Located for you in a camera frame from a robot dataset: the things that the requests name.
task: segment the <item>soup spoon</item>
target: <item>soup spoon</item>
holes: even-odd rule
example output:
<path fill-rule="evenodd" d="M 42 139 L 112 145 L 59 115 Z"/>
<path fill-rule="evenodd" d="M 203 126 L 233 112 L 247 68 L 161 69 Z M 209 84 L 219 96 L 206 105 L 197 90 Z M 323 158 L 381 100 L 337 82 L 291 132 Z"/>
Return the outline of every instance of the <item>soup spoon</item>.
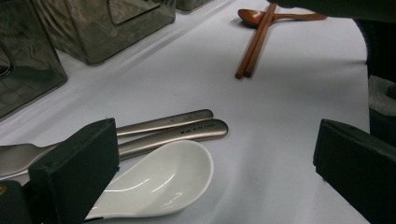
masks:
<path fill-rule="evenodd" d="M 252 10 L 252 9 L 239 9 L 238 16 L 242 19 L 244 23 L 252 27 L 258 27 L 262 17 L 264 16 L 264 11 Z M 298 21 L 321 21 L 325 20 L 327 17 L 318 13 L 310 14 L 291 14 L 291 13 L 276 13 L 273 17 L 271 23 L 282 19 L 294 19 Z"/>
<path fill-rule="evenodd" d="M 175 213 L 204 194 L 212 175 L 212 158 L 201 144 L 190 140 L 169 143 L 114 178 L 86 220 Z"/>

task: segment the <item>white table surface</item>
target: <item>white table surface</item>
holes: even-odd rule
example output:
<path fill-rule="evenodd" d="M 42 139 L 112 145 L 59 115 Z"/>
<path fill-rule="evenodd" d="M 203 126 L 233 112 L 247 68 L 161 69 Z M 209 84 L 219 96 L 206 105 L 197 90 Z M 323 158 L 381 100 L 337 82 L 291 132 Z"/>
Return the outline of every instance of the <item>white table surface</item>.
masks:
<path fill-rule="evenodd" d="M 177 11 L 175 23 L 99 66 L 58 51 L 67 83 L 2 121 L 0 144 L 46 146 L 100 119 L 124 126 L 210 109 L 230 132 L 202 142 L 215 164 L 204 196 L 173 215 L 98 223 L 367 223 L 312 163 L 321 119 L 369 129 L 361 33 L 352 20 L 278 22 L 253 79 L 237 80 L 255 32 L 237 10 L 267 6 L 214 0 Z M 121 171 L 142 158 L 123 161 Z"/>

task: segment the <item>chopstick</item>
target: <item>chopstick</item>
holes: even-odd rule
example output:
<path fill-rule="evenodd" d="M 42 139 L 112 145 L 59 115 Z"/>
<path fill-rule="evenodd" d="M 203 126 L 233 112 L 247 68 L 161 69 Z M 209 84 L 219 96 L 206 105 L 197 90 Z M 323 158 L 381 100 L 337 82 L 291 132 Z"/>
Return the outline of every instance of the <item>chopstick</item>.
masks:
<path fill-rule="evenodd" d="M 273 21 L 275 15 L 276 4 L 270 4 L 266 13 L 260 21 L 259 28 L 256 31 L 250 45 L 245 53 L 244 59 L 239 65 L 236 71 L 235 77 L 241 79 L 242 77 L 251 77 L 253 70 L 256 66 L 256 62 L 259 58 L 260 51 L 262 50 L 262 44 L 265 40 L 267 31 Z"/>

